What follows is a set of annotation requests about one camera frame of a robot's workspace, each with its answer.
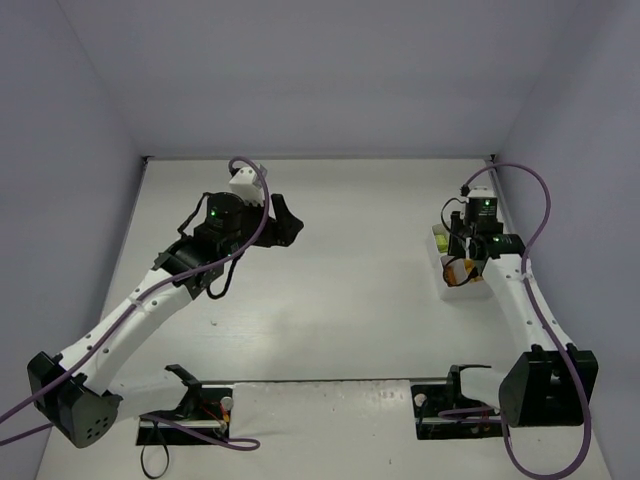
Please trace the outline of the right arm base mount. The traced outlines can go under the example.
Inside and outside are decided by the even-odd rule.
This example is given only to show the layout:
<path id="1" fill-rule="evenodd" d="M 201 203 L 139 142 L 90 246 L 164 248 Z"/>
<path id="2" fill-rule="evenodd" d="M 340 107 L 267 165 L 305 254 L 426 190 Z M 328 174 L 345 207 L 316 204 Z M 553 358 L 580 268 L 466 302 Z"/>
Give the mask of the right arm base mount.
<path id="1" fill-rule="evenodd" d="M 502 436 L 498 412 L 462 395 L 461 372 L 484 365 L 454 365 L 446 377 L 410 382 L 416 438 L 480 440 Z"/>

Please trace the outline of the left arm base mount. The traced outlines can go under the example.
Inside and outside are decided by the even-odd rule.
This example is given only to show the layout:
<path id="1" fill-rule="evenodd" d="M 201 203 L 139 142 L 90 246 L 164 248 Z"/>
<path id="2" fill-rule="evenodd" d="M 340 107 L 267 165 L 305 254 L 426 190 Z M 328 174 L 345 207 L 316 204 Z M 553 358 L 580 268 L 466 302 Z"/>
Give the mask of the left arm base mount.
<path id="1" fill-rule="evenodd" d="M 176 408 L 154 411 L 152 415 L 183 425 L 207 438 L 228 443 L 234 406 L 233 388 L 205 385 L 179 364 L 167 365 L 165 370 L 179 378 L 187 391 Z M 169 469 L 170 446 L 204 446 L 207 442 L 166 423 L 142 420 L 136 444 L 142 447 L 139 461 L 143 475 L 147 479 L 160 479 Z M 148 446 L 160 447 L 165 455 L 165 466 L 160 473 L 151 473 L 146 466 L 145 450 Z"/>

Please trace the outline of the brown lego brick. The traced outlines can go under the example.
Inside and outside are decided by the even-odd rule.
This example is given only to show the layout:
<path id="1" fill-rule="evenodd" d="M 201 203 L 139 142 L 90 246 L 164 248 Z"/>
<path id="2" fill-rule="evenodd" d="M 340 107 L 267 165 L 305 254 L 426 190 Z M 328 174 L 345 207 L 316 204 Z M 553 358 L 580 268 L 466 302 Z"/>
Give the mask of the brown lego brick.
<path id="1" fill-rule="evenodd" d="M 482 277 L 471 260 L 457 259 L 443 266 L 443 279 L 447 287 L 458 288 L 479 282 Z"/>

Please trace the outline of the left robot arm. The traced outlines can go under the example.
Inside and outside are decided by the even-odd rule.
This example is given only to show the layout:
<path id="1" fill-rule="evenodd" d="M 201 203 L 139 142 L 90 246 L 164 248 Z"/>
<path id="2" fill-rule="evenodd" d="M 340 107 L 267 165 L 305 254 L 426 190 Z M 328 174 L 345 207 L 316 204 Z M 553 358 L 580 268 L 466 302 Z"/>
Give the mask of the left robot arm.
<path id="1" fill-rule="evenodd" d="M 146 413 L 187 415 L 200 382 L 177 364 L 168 389 L 118 386 L 126 361 L 170 317 L 212 284 L 230 276 L 251 246 L 288 247 L 304 227 L 281 194 L 253 202 L 234 193 L 205 193 L 204 220 L 161 252 L 141 283 L 93 330 L 55 355 L 37 353 L 27 365 L 35 408 L 75 447 L 89 447 L 119 420 Z"/>

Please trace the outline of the light green lego brick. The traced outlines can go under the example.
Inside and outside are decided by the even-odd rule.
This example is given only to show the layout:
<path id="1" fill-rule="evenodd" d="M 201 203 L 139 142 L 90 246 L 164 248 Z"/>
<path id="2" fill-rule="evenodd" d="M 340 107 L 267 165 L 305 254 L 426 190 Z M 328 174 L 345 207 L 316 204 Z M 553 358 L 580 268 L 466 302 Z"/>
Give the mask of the light green lego brick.
<path id="1" fill-rule="evenodd" d="M 444 234 L 435 234 L 434 240 L 439 252 L 446 252 L 448 250 L 448 237 Z"/>

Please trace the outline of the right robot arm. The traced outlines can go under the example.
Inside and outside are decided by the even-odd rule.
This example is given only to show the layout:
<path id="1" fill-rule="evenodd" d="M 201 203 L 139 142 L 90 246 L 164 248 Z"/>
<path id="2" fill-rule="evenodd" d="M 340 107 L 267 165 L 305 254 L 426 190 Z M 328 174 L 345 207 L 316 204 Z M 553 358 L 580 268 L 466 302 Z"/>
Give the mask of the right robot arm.
<path id="1" fill-rule="evenodd" d="M 578 349 L 550 313 L 536 285 L 525 245 L 505 232 L 492 191 L 473 189 L 464 210 L 451 214 L 451 262 L 470 263 L 458 287 L 477 280 L 497 300 L 516 346 L 503 372 L 485 365 L 452 368 L 457 396 L 499 411 L 510 427 L 579 426 L 593 392 L 598 363 Z"/>

